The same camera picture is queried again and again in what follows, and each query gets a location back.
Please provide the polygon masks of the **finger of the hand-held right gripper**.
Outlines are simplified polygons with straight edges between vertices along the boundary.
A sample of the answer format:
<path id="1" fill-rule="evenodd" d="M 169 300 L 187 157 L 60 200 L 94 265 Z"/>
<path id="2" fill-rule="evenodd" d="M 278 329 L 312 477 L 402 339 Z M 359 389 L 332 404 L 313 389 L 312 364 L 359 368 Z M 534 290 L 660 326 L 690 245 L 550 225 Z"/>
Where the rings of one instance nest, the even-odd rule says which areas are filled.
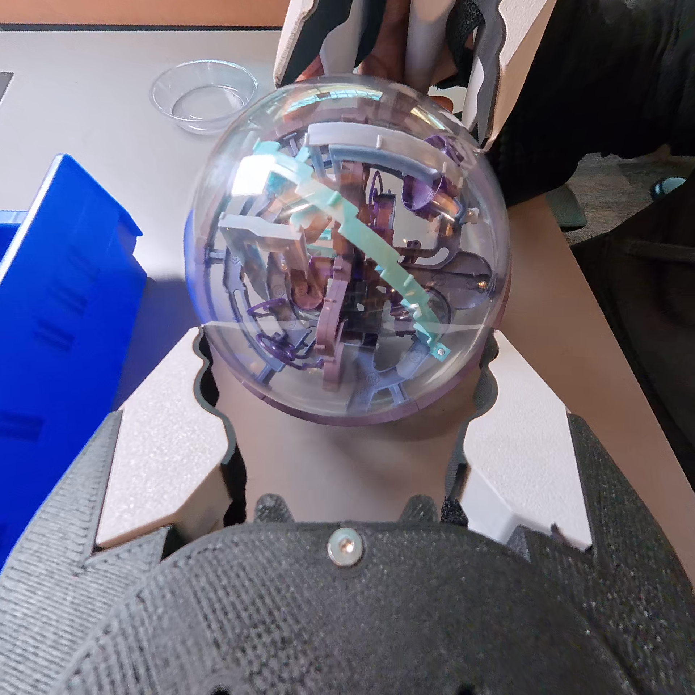
<path id="1" fill-rule="evenodd" d="M 555 1 L 476 1 L 476 31 L 462 122 L 488 152 L 513 110 Z"/>
<path id="2" fill-rule="evenodd" d="M 349 1 L 290 1 L 274 62 L 274 85 L 294 82 L 319 56 L 330 32 L 348 17 Z"/>

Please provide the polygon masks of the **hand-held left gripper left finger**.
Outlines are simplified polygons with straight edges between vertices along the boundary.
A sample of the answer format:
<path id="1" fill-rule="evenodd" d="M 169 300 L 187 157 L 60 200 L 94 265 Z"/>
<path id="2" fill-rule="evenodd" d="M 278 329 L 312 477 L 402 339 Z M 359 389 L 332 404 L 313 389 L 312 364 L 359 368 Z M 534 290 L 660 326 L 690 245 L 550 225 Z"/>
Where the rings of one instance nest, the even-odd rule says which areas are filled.
<path id="1" fill-rule="evenodd" d="M 195 327 L 122 404 L 98 546 L 164 526 L 189 542 L 223 521 L 245 521 L 245 465 L 215 389 L 207 340 Z"/>

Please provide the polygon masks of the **blue plastic bin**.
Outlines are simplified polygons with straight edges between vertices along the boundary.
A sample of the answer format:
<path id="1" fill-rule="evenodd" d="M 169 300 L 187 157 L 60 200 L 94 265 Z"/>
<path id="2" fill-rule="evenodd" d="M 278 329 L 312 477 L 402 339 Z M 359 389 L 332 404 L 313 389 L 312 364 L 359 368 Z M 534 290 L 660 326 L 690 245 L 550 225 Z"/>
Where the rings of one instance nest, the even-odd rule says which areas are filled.
<path id="1" fill-rule="evenodd" d="M 1 212 L 1 565 L 111 411 L 147 275 L 127 211 L 71 156 Z"/>

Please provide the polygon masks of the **person's right hand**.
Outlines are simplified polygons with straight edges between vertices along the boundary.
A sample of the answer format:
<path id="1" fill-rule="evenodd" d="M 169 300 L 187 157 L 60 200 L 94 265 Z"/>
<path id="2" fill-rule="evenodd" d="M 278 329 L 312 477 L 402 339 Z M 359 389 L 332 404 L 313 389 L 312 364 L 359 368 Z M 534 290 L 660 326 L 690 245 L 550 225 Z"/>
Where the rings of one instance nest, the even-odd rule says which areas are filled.
<path id="1" fill-rule="evenodd" d="M 404 60 L 407 47 L 411 1 L 387 1 L 378 39 L 372 52 L 360 64 L 358 73 L 405 83 Z M 441 48 L 439 59 L 432 76 L 432 84 L 454 76 L 457 68 L 446 43 Z M 308 65 L 296 81 L 313 79 L 324 74 L 320 57 Z M 446 96 L 435 95 L 432 99 L 453 113 L 453 102 Z"/>

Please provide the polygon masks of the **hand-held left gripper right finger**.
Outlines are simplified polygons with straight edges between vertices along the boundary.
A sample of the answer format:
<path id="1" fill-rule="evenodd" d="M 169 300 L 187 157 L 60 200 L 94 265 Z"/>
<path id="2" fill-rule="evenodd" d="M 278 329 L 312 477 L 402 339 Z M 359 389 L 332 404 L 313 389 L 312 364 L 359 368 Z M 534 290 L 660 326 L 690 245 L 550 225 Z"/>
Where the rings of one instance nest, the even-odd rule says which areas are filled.
<path id="1" fill-rule="evenodd" d="M 501 331 L 489 338 L 473 402 L 446 482 L 468 529 L 506 544 L 523 526 L 589 548 L 569 410 Z"/>

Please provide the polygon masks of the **person's right forearm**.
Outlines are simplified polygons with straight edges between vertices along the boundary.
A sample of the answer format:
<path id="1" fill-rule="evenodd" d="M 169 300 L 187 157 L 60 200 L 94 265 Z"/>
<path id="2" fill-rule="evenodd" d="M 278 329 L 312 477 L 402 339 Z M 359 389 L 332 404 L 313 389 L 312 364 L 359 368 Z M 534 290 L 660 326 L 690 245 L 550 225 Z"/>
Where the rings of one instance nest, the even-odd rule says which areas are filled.
<path id="1" fill-rule="evenodd" d="M 694 2 L 557 1 L 488 158 L 508 206 L 588 153 L 694 155 Z"/>

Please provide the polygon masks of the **clear maze ball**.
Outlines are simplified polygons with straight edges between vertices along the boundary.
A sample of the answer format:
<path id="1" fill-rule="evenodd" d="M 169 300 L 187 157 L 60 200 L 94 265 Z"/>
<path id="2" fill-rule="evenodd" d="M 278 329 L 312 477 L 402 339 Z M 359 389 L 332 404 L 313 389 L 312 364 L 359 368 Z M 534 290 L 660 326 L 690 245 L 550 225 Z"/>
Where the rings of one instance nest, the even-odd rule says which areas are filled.
<path id="1" fill-rule="evenodd" d="M 205 167 L 184 236 L 213 356 L 307 421 L 397 421 L 450 391 L 502 314 L 507 210 L 450 111 L 361 75 L 283 86 Z"/>

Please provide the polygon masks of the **clear plastic dish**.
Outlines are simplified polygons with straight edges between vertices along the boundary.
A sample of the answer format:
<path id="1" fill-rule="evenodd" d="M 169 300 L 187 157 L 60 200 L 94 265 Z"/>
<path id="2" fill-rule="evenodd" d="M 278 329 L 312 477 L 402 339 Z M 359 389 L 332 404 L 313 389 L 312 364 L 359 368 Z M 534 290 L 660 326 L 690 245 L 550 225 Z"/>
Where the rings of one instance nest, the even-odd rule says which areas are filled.
<path id="1" fill-rule="evenodd" d="M 196 135 L 226 131 L 252 102 L 258 83 L 252 73 L 223 60 L 192 60 L 166 70 L 152 83 L 149 98 L 161 115 Z"/>

